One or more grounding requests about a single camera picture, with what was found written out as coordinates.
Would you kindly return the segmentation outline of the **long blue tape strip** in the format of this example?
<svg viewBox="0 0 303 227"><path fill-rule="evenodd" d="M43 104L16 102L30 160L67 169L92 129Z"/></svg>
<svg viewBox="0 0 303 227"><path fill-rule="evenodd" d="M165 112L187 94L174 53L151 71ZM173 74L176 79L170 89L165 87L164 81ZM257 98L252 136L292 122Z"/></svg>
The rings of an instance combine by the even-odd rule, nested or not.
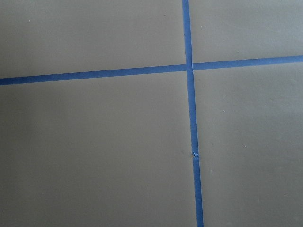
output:
<svg viewBox="0 0 303 227"><path fill-rule="evenodd" d="M192 62L190 10L189 10L188 0L182 1L182 10L183 10L183 27L184 27L184 42L185 42L191 150L193 155L196 222L198 227L203 227L204 218L203 218L202 188L201 188L201 175L200 175L200 157L199 157L197 119L196 119L195 82L194 82L194 71L193 71L193 62Z"/></svg>

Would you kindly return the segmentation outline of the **crossing blue tape strip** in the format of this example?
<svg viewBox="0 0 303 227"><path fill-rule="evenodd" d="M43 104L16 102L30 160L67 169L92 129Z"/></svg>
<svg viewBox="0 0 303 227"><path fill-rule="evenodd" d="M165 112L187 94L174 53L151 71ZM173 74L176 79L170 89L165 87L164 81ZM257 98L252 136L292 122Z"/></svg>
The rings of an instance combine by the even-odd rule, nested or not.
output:
<svg viewBox="0 0 303 227"><path fill-rule="evenodd" d="M193 63L192 69L193 71L210 70L210 69L236 68L236 67L247 67L247 66L258 66L258 65L287 64L287 63L297 63L302 61L303 61L303 57L301 55L260 58L260 59L232 60L232 61L214 61L214 62ZM73 72L73 73L62 73L62 74L1 78L0 84L4 86L4 85L14 85L14 84L53 82L53 81L76 80L76 79L93 79L93 78L142 75L142 74L183 72L186 70L187 67L185 64L178 64L178 65L139 67L139 68L127 68L127 69L115 69L115 70L100 70L100 71L88 71L88 72Z"/></svg>

